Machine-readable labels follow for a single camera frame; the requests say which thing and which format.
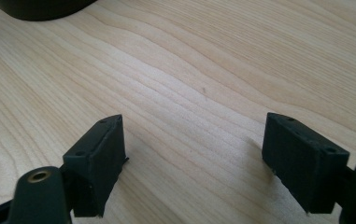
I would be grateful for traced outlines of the dark brown compartment tray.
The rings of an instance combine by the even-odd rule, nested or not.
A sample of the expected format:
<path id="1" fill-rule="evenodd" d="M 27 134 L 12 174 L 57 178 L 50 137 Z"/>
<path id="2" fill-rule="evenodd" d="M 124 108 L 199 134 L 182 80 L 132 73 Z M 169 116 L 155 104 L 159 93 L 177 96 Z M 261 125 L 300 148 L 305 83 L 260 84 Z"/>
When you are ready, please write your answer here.
<path id="1" fill-rule="evenodd" d="M 74 14 L 96 0 L 0 0 L 0 9 L 23 21 L 50 21 Z"/>

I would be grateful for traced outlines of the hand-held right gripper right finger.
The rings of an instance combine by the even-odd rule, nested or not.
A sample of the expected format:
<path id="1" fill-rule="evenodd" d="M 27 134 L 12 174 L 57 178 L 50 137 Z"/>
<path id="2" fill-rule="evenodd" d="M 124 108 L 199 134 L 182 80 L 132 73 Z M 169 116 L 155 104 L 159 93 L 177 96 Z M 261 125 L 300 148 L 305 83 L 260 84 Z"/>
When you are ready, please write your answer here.
<path id="1" fill-rule="evenodd" d="M 262 157 L 305 212 L 333 211 L 337 178 L 347 167 L 348 151 L 297 119 L 269 113 Z"/>

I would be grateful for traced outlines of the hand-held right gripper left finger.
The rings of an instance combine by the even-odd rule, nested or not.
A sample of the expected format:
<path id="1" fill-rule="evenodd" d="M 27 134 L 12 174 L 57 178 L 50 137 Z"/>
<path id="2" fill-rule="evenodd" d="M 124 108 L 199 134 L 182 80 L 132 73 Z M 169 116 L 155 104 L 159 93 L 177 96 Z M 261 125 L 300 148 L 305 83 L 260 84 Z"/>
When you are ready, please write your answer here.
<path id="1" fill-rule="evenodd" d="M 129 160 L 122 115 L 100 119 L 64 155 L 63 175 L 76 217 L 102 217 L 111 191 Z"/>

